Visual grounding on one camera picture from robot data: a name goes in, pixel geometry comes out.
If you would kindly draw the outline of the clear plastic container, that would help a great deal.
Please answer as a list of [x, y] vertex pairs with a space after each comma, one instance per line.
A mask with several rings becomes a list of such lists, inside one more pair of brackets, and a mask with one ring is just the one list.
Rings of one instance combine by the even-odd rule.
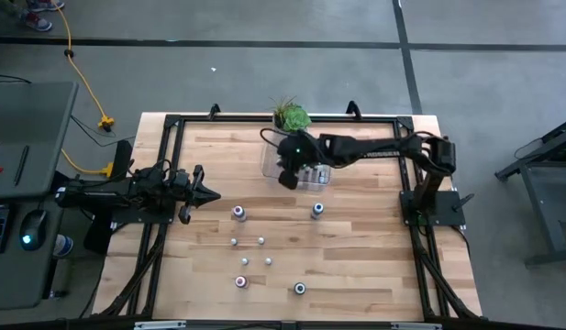
[[[265, 131], [263, 133], [264, 137], [268, 139], [268, 142], [264, 143], [262, 156], [261, 156], [261, 173], [264, 177], [272, 178], [275, 182], [278, 182], [278, 178], [283, 168], [278, 165], [280, 156], [277, 154], [277, 148], [279, 143], [285, 138], [285, 135], [278, 131]], [[305, 181], [303, 179], [304, 170], [307, 168], [319, 169], [319, 175], [324, 172], [327, 176], [327, 183], [321, 184], [318, 179], [315, 181], [310, 177], [310, 181]], [[298, 172], [298, 185], [297, 190], [303, 191], [323, 191], [331, 181], [332, 169], [328, 165], [317, 164], [312, 167], [305, 167]]]

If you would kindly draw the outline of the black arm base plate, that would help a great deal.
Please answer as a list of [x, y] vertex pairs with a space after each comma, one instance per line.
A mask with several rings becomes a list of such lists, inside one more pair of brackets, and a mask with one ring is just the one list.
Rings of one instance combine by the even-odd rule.
[[136, 209], [116, 209], [111, 213], [111, 221], [122, 224], [169, 224], [173, 218], [173, 210], [148, 213]]
[[474, 194], [460, 198], [456, 191], [436, 191], [417, 196], [400, 192], [399, 201], [406, 226], [465, 226], [463, 206]]

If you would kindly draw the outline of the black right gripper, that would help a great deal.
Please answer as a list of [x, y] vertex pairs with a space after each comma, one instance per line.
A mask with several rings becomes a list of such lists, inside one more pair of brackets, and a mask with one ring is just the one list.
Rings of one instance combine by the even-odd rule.
[[297, 188], [300, 170], [320, 161], [316, 140], [306, 132], [286, 136], [279, 143], [277, 154], [280, 156], [278, 165], [283, 168], [278, 182], [290, 190]]

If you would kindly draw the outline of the dark grey metal table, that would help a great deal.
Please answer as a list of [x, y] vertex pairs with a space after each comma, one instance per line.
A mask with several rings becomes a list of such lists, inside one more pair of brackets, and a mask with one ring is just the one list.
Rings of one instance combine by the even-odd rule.
[[548, 252], [526, 259], [528, 267], [566, 261], [566, 122], [535, 141], [535, 149], [495, 174], [501, 182], [521, 176], [543, 230]]

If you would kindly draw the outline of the green succulent plant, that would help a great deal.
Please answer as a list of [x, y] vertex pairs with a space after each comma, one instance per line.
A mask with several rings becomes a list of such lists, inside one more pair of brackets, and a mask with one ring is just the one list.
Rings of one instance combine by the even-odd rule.
[[281, 97], [280, 99], [273, 99], [274, 106], [272, 107], [272, 122], [280, 121], [289, 124], [291, 121], [310, 122], [311, 117], [306, 110], [294, 101], [295, 97]]

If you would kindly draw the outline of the grey metal frame bracket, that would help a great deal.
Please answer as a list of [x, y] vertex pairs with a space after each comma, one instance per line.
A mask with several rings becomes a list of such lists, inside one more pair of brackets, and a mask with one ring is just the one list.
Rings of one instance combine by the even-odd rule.
[[184, 330], [187, 323], [183, 320], [177, 321], [147, 321], [136, 322], [133, 330]]
[[391, 330], [443, 330], [441, 324], [432, 323], [391, 323]]

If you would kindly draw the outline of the black pen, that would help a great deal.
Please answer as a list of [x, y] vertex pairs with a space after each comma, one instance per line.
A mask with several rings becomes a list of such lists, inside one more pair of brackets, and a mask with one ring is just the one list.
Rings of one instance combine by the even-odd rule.
[[16, 175], [15, 175], [15, 177], [14, 177], [14, 186], [18, 186], [18, 185], [19, 185], [19, 182], [20, 182], [20, 179], [21, 179], [21, 175], [22, 175], [22, 172], [23, 172], [23, 170], [24, 170], [24, 167], [25, 167], [25, 164], [26, 164], [26, 161], [27, 161], [27, 157], [28, 157], [28, 153], [29, 153], [29, 148], [30, 148], [30, 146], [29, 146], [29, 145], [26, 145], [26, 146], [24, 146], [23, 149], [22, 149], [22, 153], [21, 153], [20, 160], [19, 160], [19, 163], [18, 163]]

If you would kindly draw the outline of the black angled panel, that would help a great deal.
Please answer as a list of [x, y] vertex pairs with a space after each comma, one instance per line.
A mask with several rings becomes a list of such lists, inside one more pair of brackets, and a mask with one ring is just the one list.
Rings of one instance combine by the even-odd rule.
[[117, 143], [116, 154], [111, 167], [110, 179], [118, 181], [126, 177], [131, 165], [132, 146], [126, 140]]

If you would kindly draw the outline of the black aluminium frame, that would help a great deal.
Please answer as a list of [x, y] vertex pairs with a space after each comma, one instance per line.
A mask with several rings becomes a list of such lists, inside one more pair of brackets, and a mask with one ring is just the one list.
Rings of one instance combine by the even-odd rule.
[[[416, 183], [412, 163], [364, 159], [333, 171], [321, 192], [291, 191], [261, 173], [263, 133], [271, 127], [263, 115], [141, 116], [133, 152], [139, 166], [152, 164], [166, 141], [181, 167], [202, 165], [205, 185], [221, 195], [194, 210], [188, 225], [169, 226], [161, 264], [149, 273], [157, 282], [150, 315], [189, 325], [238, 320], [296, 330], [421, 320], [410, 230], [399, 203], [400, 192]], [[314, 220], [316, 203], [324, 212]], [[236, 205], [246, 210], [245, 222], [233, 217]], [[249, 287], [238, 288], [237, 276], [247, 277]], [[306, 286], [303, 295], [294, 293], [297, 282]]]

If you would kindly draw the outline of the black computer mouse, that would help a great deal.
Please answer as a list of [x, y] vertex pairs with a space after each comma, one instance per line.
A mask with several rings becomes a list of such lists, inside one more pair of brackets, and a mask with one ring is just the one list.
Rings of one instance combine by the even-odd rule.
[[48, 213], [42, 209], [28, 212], [19, 228], [21, 247], [26, 251], [39, 249], [46, 239]]

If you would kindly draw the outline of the white and blue cup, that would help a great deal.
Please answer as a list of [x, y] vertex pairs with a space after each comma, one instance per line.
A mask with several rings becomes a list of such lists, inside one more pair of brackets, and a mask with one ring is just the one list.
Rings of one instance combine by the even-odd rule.
[[74, 242], [69, 236], [58, 234], [52, 250], [52, 256], [57, 259], [63, 259], [71, 253], [73, 246]]

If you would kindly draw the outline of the dark grey desk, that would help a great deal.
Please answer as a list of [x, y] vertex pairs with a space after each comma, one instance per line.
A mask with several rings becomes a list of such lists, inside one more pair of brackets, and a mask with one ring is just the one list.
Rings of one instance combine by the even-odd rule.
[[[0, 204], [10, 206], [8, 236], [0, 253], [0, 310], [32, 308], [45, 296], [63, 216], [51, 185], [77, 90], [74, 82], [0, 84]], [[27, 161], [19, 185], [14, 186], [26, 145], [30, 146]], [[39, 249], [26, 251], [19, 228], [24, 216], [35, 209], [48, 213], [46, 239]]]

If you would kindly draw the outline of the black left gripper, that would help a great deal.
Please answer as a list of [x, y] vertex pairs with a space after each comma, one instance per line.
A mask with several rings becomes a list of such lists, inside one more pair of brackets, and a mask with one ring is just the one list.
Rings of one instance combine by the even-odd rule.
[[220, 193], [215, 192], [202, 184], [204, 169], [202, 165], [195, 165], [192, 173], [187, 172], [190, 179], [190, 188], [187, 201], [181, 206], [178, 213], [179, 220], [188, 225], [191, 219], [191, 209], [220, 199]]

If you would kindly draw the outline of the person's shoe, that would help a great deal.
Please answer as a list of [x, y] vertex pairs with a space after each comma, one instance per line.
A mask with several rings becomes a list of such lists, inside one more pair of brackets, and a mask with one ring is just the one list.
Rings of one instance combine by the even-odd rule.
[[52, 28], [51, 22], [33, 12], [24, 12], [20, 18], [25, 26], [38, 32], [48, 32]]
[[28, 10], [34, 13], [57, 11], [65, 7], [62, 0], [26, 0]]

